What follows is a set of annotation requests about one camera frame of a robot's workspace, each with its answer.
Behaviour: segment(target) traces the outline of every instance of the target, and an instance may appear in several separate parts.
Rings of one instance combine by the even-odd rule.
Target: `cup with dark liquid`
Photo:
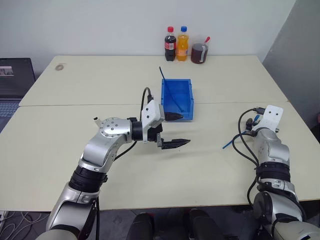
[[[191,49],[191,61],[195,64],[203,64],[206,61],[208,46],[205,43],[195,43]]]

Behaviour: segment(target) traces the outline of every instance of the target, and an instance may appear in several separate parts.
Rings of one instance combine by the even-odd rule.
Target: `table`
[[[287,101],[256,56],[208,56],[205,64],[164,56],[56,56],[20,106],[139,104],[145,87],[160,99],[159,66],[168,79],[191,79],[195,103]]]
[[[300,200],[320,199],[319,143],[289,102],[276,105],[284,108],[278,136],[290,149],[296,193]],[[164,122],[165,140],[191,142],[169,150],[139,142],[112,165],[100,209],[247,204],[254,165],[222,146],[237,133],[240,114],[257,106],[266,103],[196,103],[192,122]],[[96,134],[92,118],[137,117],[139,109],[138,104],[20,107],[0,134],[0,209],[51,211]],[[246,152],[242,143],[237,147]]]

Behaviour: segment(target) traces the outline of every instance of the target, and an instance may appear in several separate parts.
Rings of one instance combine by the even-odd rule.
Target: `floor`
[[[304,202],[303,207],[306,209],[309,216],[308,222],[319,226],[320,201]],[[175,207],[175,208],[154,208],[154,209],[127,209],[127,210],[106,210],[100,214],[100,239],[101,240],[125,240],[129,231],[130,225],[136,215],[139,213],[150,213],[154,217],[156,237],[155,240],[185,240],[187,239],[184,233],[182,224],[183,214],[190,208]],[[207,206],[198,207],[207,212],[211,218],[215,220],[221,228],[225,236],[238,236],[239,240],[252,240],[259,223],[254,219],[252,211],[243,211],[242,208],[234,206]],[[31,212],[29,215],[33,220],[36,220],[40,213]],[[49,213],[42,213],[40,219],[48,216]],[[6,220],[5,226],[9,224],[18,225],[22,219],[21,213],[16,212],[13,217]],[[25,220],[22,222],[18,230],[16,230],[9,240],[14,237],[14,240],[34,240],[38,235],[45,231],[46,218],[38,223],[35,223],[30,228],[29,226],[23,229],[19,234],[15,234],[28,224]],[[5,240],[8,234],[12,231],[12,226],[0,236],[0,240]],[[92,229],[89,240],[95,239],[96,224]]]

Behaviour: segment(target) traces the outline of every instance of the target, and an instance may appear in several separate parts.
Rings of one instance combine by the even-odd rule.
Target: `blue bin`
[[[161,105],[164,112],[183,115],[184,120],[194,118],[194,97],[190,79],[162,79]]]

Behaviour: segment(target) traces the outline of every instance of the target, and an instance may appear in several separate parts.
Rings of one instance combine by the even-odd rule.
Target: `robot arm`
[[[276,240],[318,240],[320,229],[303,222],[305,213],[291,183],[289,148],[276,135],[282,114],[282,108],[267,106],[251,131],[259,161],[253,214]]]
[[[84,240],[89,236],[97,213],[96,200],[100,187],[107,181],[107,173],[123,144],[143,140],[143,143],[157,142],[159,147],[166,149],[190,142],[186,139],[163,141],[160,132],[165,116],[170,120],[183,117],[177,113],[165,114],[163,106],[148,97],[148,104],[141,111],[141,121],[132,117],[110,117],[103,121],[94,118],[98,131],[85,146],[78,166],[64,186],[48,218],[47,232],[37,239]]]

